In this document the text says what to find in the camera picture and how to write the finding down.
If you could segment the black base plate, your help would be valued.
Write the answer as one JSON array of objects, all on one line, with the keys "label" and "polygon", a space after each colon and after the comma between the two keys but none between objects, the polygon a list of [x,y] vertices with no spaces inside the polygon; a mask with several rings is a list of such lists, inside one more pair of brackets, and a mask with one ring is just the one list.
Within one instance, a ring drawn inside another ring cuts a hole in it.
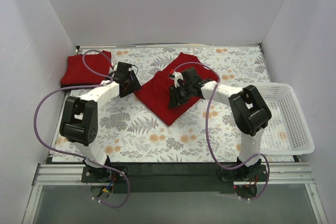
[{"label": "black base plate", "polygon": [[93,168],[85,166],[82,171],[82,183],[109,183],[112,179],[117,183],[125,183],[125,178],[118,172],[106,168]]},{"label": "black base plate", "polygon": [[257,180],[258,182],[265,182],[268,171],[265,165],[256,163],[249,167],[243,166],[235,170],[225,170],[219,168],[216,175],[222,182],[251,182]]}]

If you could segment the folded red t shirt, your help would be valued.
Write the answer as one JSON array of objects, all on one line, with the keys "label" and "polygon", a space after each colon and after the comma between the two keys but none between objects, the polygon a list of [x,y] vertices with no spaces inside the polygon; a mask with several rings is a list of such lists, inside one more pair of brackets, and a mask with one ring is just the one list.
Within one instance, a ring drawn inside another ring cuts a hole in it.
[{"label": "folded red t shirt", "polygon": [[[107,75],[111,66],[111,53],[103,51],[102,54],[85,56],[86,64],[95,72]],[[61,87],[100,84],[104,77],[99,76],[83,64],[82,55],[68,57],[67,70],[60,81]]]}]

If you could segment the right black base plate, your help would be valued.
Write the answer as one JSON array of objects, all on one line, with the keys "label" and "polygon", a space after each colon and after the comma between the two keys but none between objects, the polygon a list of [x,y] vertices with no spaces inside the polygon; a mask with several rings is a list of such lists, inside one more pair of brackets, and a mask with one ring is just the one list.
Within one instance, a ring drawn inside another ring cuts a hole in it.
[{"label": "right black base plate", "polygon": [[258,182],[265,182],[268,171],[265,165],[256,163],[249,167],[243,166],[235,170],[225,170],[219,168],[216,175],[222,182],[251,182],[257,180]]}]

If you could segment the floral patterned table mat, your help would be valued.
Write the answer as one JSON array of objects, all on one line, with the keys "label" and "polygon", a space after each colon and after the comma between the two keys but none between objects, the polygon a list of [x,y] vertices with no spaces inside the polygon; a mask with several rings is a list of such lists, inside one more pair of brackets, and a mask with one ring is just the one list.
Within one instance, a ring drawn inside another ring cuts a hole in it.
[{"label": "floral patterned table mat", "polygon": [[[113,61],[136,66],[141,84],[180,53],[196,56],[228,86],[269,81],[259,47],[114,48],[110,52]],[[235,161],[240,151],[240,131],[231,110],[215,101],[196,102],[167,126],[131,94],[105,104],[98,119],[96,139],[112,162],[210,162],[207,135],[219,161]]]}]

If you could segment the aluminium front rail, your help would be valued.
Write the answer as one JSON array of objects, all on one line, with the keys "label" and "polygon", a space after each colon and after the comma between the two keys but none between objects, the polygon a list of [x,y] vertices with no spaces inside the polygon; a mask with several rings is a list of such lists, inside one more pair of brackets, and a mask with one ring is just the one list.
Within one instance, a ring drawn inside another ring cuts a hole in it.
[{"label": "aluminium front rail", "polygon": [[[121,163],[129,181],[140,182],[232,182],[234,185],[249,181],[219,177],[214,163]],[[277,162],[270,164],[270,184],[313,184],[315,178],[307,163]],[[38,165],[34,183],[40,185],[106,185],[108,182],[94,180],[83,164]]]}]

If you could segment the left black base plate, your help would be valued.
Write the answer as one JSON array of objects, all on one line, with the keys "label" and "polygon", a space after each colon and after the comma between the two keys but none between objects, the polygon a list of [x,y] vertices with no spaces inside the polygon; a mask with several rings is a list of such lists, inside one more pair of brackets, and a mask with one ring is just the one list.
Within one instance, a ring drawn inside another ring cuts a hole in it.
[{"label": "left black base plate", "polygon": [[125,183],[125,178],[118,172],[106,168],[93,168],[85,166],[82,171],[82,183],[109,183],[112,179],[117,183]]}]

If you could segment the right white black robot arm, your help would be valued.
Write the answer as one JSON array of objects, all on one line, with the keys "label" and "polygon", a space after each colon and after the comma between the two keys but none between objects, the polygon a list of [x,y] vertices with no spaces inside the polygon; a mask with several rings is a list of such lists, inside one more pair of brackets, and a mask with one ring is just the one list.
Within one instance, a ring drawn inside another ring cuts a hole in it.
[{"label": "right white black robot arm", "polygon": [[202,79],[193,67],[183,72],[173,70],[169,77],[174,81],[170,87],[170,109],[185,104],[190,98],[216,101],[230,107],[241,132],[240,152],[232,167],[215,161],[222,178],[248,181],[257,177],[261,166],[261,138],[272,117],[258,89],[254,85],[236,88],[209,78]]}]

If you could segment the red t shirt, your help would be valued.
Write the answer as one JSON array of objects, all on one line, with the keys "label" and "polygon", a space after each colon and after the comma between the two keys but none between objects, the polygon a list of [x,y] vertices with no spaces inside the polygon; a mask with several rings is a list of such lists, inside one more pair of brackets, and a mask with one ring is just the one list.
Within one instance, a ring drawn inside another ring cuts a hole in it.
[{"label": "red t shirt", "polygon": [[180,53],[165,69],[158,71],[150,81],[142,85],[142,88],[134,93],[167,126],[173,124],[184,112],[199,101],[199,98],[190,98],[184,105],[173,109],[169,108],[169,88],[174,85],[174,81],[169,78],[169,74],[174,69],[183,71],[189,67],[194,67],[202,79],[209,78],[215,81],[220,79],[214,72],[202,67],[196,56]]},{"label": "red t shirt", "polygon": [[[85,56],[86,64],[95,72],[107,75],[111,66],[111,53],[103,51],[102,54]],[[67,70],[60,81],[61,87],[100,84],[104,77],[99,76],[83,64],[82,55],[68,57]]]}]

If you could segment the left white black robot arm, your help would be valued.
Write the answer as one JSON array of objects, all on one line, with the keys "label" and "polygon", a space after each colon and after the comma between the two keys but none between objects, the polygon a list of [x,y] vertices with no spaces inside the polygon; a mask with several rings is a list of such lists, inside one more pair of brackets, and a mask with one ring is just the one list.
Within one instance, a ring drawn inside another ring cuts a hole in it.
[{"label": "left white black robot arm", "polygon": [[109,157],[99,146],[98,111],[111,99],[125,97],[141,89],[132,65],[118,62],[113,82],[102,81],[97,87],[79,97],[69,96],[65,101],[60,124],[60,135],[71,142],[84,156],[83,162],[96,180],[106,182],[113,174]]}]

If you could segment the white plastic laundry basket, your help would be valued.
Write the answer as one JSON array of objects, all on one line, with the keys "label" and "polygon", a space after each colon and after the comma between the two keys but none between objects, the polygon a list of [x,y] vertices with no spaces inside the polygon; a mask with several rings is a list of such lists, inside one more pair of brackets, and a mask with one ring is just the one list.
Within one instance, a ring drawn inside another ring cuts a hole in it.
[{"label": "white plastic laundry basket", "polygon": [[311,154],[315,145],[293,88],[284,83],[255,83],[271,111],[260,150],[266,155]]}]

